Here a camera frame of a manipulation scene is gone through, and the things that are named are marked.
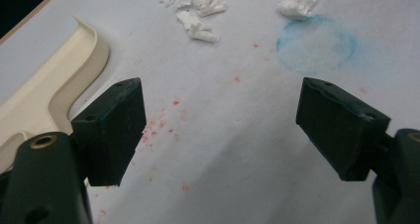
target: blue circular stain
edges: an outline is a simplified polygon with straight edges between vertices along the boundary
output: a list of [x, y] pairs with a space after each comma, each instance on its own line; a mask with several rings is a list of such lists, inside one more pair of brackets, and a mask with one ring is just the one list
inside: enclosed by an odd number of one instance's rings
[[355, 54], [356, 38], [334, 20], [317, 15], [291, 22], [277, 41], [279, 61], [302, 74], [316, 74], [344, 65]]

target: table surface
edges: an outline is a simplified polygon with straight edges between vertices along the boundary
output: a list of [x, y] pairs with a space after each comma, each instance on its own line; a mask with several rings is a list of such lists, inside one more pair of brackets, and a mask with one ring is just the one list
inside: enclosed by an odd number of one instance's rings
[[371, 173], [341, 182], [294, 118], [304, 76], [336, 83], [420, 128], [419, 0], [320, 0], [311, 20], [282, 0], [227, 0], [190, 40], [158, 0], [52, 0], [0, 46], [0, 101], [76, 28], [111, 52], [72, 118], [111, 84], [142, 79], [148, 126], [119, 187], [89, 187], [95, 223], [375, 223]]

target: black mechanical part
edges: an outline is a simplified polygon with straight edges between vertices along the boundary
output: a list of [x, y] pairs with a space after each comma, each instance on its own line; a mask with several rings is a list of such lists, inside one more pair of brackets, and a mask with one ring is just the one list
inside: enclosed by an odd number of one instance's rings
[[0, 223], [92, 223], [84, 180], [121, 183], [146, 126], [140, 79], [114, 84], [71, 123], [71, 136], [45, 133], [21, 145], [1, 175]]
[[296, 123], [341, 180], [365, 180], [372, 169], [376, 221], [420, 223], [420, 132], [385, 131], [390, 119], [340, 87], [304, 78]]
[[4, 199], [3, 223], [91, 223], [73, 143], [60, 132], [19, 147]]
[[114, 84], [71, 121], [77, 144], [85, 145], [92, 186], [120, 185], [146, 126], [139, 78]]

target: blue stain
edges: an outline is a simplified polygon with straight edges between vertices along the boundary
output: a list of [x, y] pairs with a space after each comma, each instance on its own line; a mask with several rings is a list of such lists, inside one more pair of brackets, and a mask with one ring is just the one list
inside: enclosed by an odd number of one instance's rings
[[279, 61], [305, 75], [343, 66], [357, 52], [355, 36], [334, 20], [317, 15], [286, 25], [277, 41]]

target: cream plastic object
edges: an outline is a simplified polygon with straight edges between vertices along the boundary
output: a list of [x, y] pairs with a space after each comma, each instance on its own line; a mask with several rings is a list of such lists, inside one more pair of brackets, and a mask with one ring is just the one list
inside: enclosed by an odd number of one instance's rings
[[0, 172], [12, 165], [18, 147], [29, 138], [72, 132], [68, 109], [105, 66], [108, 45], [75, 19], [72, 35], [0, 107]]

